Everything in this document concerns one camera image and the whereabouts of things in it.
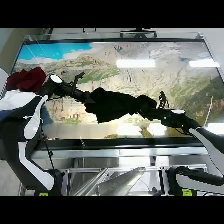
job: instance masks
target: crumpled black fabric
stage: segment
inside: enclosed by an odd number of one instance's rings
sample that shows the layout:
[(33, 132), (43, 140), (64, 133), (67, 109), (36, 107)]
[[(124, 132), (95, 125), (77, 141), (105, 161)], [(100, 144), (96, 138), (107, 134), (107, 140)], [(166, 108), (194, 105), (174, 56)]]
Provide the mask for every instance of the crumpled black fabric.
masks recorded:
[(86, 112), (95, 114), (99, 123), (118, 119), (127, 113), (138, 113), (143, 104), (152, 108), (157, 105), (155, 100), (145, 95), (135, 98), (129, 94), (105, 91), (101, 87), (95, 89), (90, 98), (95, 103), (86, 103)]

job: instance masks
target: red cloth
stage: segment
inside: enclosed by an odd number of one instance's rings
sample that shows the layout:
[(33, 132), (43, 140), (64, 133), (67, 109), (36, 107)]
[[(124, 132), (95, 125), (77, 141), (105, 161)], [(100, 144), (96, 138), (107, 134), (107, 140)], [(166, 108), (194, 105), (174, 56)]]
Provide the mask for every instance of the red cloth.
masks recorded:
[(46, 74), (40, 67), (30, 71), (15, 72), (7, 78), (7, 91), (19, 89), (24, 92), (38, 92), (46, 79)]

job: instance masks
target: mountain landscape print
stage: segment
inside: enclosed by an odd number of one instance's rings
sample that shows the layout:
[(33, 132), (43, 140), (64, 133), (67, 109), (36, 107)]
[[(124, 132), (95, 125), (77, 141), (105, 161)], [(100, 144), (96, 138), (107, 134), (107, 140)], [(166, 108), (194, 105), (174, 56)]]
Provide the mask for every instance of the mountain landscape print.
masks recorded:
[[(78, 83), (78, 88), (82, 91), (92, 92), (102, 87), (134, 97), (144, 94), (158, 103), (160, 91), (164, 91), (170, 108), (183, 109), (189, 117), (204, 125), (206, 118), (207, 123), (223, 122), (223, 81), (216, 68), (194, 68), (189, 62), (210, 58), (203, 42), (30, 44), (23, 45), (14, 72), (40, 66), (46, 74), (56, 74), (65, 82), (71, 82), (76, 75), (85, 72)], [(155, 67), (118, 68), (118, 59), (154, 59)], [(72, 125), (76, 131), (82, 130), (84, 138), (128, 137), (128, 134), (117, 134), (117, 127), (121, 123), (138, 127), (140, 137), (153, 137), (147, 128), (152, 121), (143, 119), (140, 115), (127, 115), (98, 124), (94, 114), (86, 113), (84, 105), (70, 97), (49, 101), (46, 108), (52, 122), (48, 125), (70, 125), (66, 126), (69, 128)], [(106, 131), (99, 131), (100, 134), (97, 134), (97, 130), (103, 125)], [(91, 127), (93, 131), (88, 134), (82, 126)], [(168, 128), (166, 136), (183, 135)]]

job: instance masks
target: floor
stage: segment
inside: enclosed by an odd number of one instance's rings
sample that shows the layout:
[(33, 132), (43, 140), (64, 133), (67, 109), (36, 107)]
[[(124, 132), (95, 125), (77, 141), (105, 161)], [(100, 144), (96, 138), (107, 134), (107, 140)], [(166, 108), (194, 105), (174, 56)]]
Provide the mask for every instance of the floor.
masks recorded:
[[(115, 32), (120, 30), (128, 30), (133, 28), (97, 28), (99, 32)], [(86, 28), (86, 32), (94, 31), (93, 28)], [(58, 33), (78, 33), (82, 32), (82, 28), (54, 28), (52, 34)], [(207, 156), (173, 156), (158, 158), (160, 164), (172, 164), (172, 165), (184, 165), (184, 164), (202, 164), (206, 163), (208, 171), (213, 174), (217, 174), (214, 165), (209, 161)], [(50, 168), (49, 160), (38, 160), (36, 161), (43, 168)], [(102, 159), (102, 158), (88, 158), (85, 159), (85, 167), (110, 167), (110, 166), (130, 166), (135, 162), (136, 166), (150, 165), (149, 158), (120, 158), (120, 159)], [(56, 168), (69, 168), (73, 164), (72, 160), (55, 160), (54, 165)], [(14, 196), (18, 194), (19, 180), (8, 166), (5, 161), (0, 161), (0, 196), (9, 195)]]

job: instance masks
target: mountain image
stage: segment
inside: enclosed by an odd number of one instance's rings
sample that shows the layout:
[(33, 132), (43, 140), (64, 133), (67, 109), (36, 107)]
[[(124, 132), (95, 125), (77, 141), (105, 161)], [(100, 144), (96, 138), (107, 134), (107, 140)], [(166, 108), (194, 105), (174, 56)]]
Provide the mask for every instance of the mountain image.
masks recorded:
[[(48, 57), (48, 60), (41, 60), (38, 55), (37, 60), (19, 58), (14, 71), (40, 66), (46, 74), (56, 74), (65, 82), (71, 82), (76, 75), (85, 72), (78, 83), (78, 88), (82, 91), (91, 92), (102, 87), (134, 97), (144, 94), (158, 103), (160, 91), (164, 91), (170, 108), (184, 109), (189, 117), (201, 125), (205, 123), (211, 102), (207, 122), (216, 123), (222, 120), (224, 91), (217, 69), (189, 66), (189, 61), (211, 58), (204, 43), (92, 43), (91, 49), (71, 51), (59, 60), (52, 59), (50, 55)], [(118, 59), (154, 59), (155, 67), (118, 68)], [(96, 116), (86, 113), (81, 103), (69, 97), (49, 101), (46, 107), (53, 123), (97, 125)], [(129, 117), (123, 122), (143, 126), (144, 123), (149, 123), (140, 115)], [(172, 133), (168, 130), (170, 136), (179, 136), (178, 132)]]

